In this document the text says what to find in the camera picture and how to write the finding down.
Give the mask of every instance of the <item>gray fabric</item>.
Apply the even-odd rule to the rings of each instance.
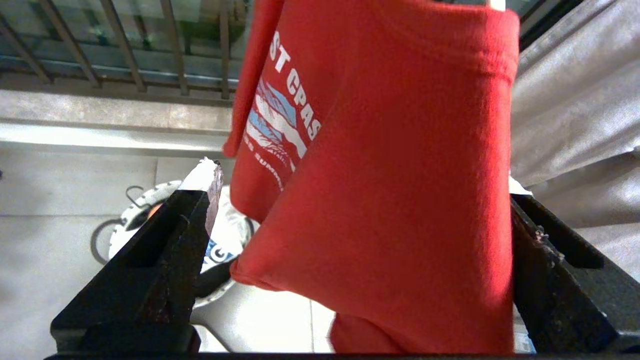
[[[635,280],[640,281],[640,223],[587,227],[576,231],[624,269]]]
[[[523,186],[640,145],[640,1],[585,1],[525,50],[511,175]]]
[[[570,227],[637,222],[640,156],[622,154],[529,188]]]
[[[520,57],[511,175],[640,279],[640,0],[587,0]]]

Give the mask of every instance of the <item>floor tile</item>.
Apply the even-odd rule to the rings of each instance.
[[[0,359],[56,351],[51,320],[101,266],[90,236],[110,217],[0,217]]]
[[[195,309],[193,323],[214,331],[232,352],[311,352],[309,299],[235,284],[217,301]]]
[[[313,326],[314,352],[333,352],[329,342],[329,331],[335,311],[324,307],[322,304],[311,302],[311,322]]]
[[[153,187],[157,158],[0,150],[0,215],[118,215],[130,185]]]
[[[219,155],[219,157],[211,156],[210,159],[220,161],[222,164],[225,184],[229,184],[231,182],[231,174],[233,173],[236,161],[233,159],[225,159],[221,154]],[[193,168],[198,165],[199,161],[200,158],[158,158],[156,184],[184,179],[193,170]]]

